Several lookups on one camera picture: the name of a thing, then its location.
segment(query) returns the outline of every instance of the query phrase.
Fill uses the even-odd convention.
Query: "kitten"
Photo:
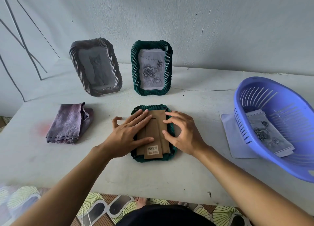
[[[89,56],[90,63],[93,66],[94,69],[94,81],[96,86],[105,86],[107,85],[107,76],[104,73],[103,67],[101,65],[101,58],[100,54],[98,54],[97,57],[91,57]]]

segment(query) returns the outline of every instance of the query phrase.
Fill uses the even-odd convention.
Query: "purple basket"
[[[234,116],[244,141],[293,176],[314,183],[314,110],[293,90],[263,77],[242,81],[234,96]],[[256,136],[247,112],[262,109],[268,120],[295,147],[294,154],[279,158]]]

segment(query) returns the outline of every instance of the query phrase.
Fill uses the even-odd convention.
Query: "photo insert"
[[[116,80],[105,48],[81,49],[79,59],[84,66],[86,77],[92,85],[92,89],[102,90],[115,86]]]
[[[161,49],[141,49],[139,51],[141,89],[163,89],[165,85],[165,55],[166,53]]]

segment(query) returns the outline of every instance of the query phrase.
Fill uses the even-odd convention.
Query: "white table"
[[[111,133],[115,116],[128,117],[138,105],[165,104],[191,115],[205,142],[223,156],[314,215],[314,184],[299,180],[263,159],[234,159],[219,115],[233,112],[239,83],[251,76],[268,77],[314,104],[314,77],[173,67],[172,88],[163,96],[140,96],[133,90],[131,65],[120,64],[120,92],[102,97],[85,93],[69,60],[60,60],[0,134],[0,182],[52,187],[90,149]],[[76,145],[46,143],[45,134],[60,104],[86,102],[95,119]],[[94,192],[145,196],[191,203],[235,205],[213,175],[193,157],[177,152],[167,162],[138,163],[131,155],[109,162]]]

